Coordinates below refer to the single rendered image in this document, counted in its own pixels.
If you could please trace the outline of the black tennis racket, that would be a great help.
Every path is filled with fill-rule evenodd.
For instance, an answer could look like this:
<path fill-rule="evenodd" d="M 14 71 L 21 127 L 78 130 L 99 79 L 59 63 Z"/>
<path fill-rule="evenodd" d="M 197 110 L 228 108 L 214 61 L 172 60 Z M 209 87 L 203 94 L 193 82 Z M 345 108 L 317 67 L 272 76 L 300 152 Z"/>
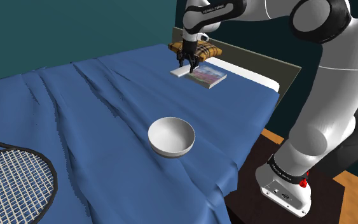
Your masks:
<path fill-rule="evenodd" d="M 57 193 L 57 172 L 42 153 L 0 147 L 0 224 L 37 224 Z"/>

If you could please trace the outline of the white flat slab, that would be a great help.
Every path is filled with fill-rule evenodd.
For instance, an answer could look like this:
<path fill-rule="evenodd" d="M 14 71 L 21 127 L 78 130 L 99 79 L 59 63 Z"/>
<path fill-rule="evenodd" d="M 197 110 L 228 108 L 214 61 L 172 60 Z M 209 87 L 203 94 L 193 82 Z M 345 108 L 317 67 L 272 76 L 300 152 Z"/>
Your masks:
<path fill-rule="evenodd" d="M 191 65 L 187 64 L 185 66 L 178 67 L 177 69 L 174 69 L 170 72 L 171 75 L 174 75 L 176 77 L 182 77 L 190 72 Z"/>

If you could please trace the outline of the dark robot stand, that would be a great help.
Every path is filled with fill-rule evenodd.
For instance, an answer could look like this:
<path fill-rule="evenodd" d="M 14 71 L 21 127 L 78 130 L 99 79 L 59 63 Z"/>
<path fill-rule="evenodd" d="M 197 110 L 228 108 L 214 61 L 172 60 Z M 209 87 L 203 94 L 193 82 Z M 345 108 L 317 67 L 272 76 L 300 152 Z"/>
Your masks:
<path fill-rule="evenodd" d="M 317 169 L 310 171 L 310 212 L 298 218 L 261 193 L 255 171 L 278 150 L 264 135 L 254 143 L 238 172 L 237 190 L 224 199 L 232 224 L 339 224 L 345 187 Z"/>

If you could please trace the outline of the white bowl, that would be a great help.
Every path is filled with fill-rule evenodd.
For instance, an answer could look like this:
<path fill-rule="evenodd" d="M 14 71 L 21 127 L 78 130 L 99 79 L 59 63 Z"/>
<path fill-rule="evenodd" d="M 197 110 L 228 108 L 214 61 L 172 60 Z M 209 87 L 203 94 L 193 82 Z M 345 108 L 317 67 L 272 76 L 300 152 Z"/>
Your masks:
<path fill-rule="evenodd" d="M 176 117 L 163 117 L 154 121 L 148 129 L 151 148 L 166 158 L 178 158 L 192 149 L 195 131 L 185 120 Z"/>

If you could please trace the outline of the colourful book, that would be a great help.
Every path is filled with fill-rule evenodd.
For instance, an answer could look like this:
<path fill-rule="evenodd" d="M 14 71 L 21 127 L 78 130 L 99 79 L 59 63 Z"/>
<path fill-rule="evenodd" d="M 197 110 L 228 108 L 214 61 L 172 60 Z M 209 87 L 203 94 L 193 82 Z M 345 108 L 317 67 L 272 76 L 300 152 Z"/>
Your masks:
<path fill-rule="evenodd" d="M 227 74 L 217 71 L 209 66 L 199 66 L 192 73 L 187 73 L 188 78 L 205 88 L 212 88 L 227 77 Z"/>

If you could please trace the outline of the bed with blue sheet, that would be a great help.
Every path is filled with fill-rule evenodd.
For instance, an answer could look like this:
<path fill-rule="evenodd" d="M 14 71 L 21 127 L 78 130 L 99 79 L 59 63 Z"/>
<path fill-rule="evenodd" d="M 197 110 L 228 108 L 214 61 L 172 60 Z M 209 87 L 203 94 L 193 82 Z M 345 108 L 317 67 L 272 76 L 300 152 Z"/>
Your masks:
<path fill-rule="evenodd" d="M 230 224 L 224 197 L 279 94 L 233 72 L 207 89 L 172 76 L 176 67 L 159 44 L 0 79 L 0 141 L 57 172 L 39 224 Z M 193 127 L 185 155 L 151 148 L 148 129 L 163 117 Z"/>

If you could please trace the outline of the plaid brown pillow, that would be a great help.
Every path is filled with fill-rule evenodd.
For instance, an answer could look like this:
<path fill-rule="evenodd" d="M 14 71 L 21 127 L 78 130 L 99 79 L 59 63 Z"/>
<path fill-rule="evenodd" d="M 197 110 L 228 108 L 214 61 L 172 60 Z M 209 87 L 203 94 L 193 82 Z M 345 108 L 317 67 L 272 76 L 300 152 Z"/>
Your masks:
<path fill-rule="evenodd" d="M 182 41 L 178 41 L 175 43 L 170 43 L 168 45 L 169 50 L 174 53 L 182 51 Z M 197 47 L 195 50 L 195 56 L 200 62 L 204 62 L 208 58 L 217 57 L 222 54 L 222 49 L 217 46 L 207 42 L 207 41 L 197 41 Z"/>

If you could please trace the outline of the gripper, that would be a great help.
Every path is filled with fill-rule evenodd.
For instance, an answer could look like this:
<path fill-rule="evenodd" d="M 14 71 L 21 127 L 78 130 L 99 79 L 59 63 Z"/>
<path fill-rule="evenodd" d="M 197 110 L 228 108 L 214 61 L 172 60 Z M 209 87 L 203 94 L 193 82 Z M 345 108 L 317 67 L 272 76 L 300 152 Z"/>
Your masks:
<path fill-rule="evenodd" d="M 183 66 L 184 60 L 188 59 L 190 64 L 189 72 L 192 73 L 199 65 L 198 56 L 196 55 L 197 41 L 182 41 L 182 49 L 177 55 L 177 60 L 179 62 L 179 67 Z"/>

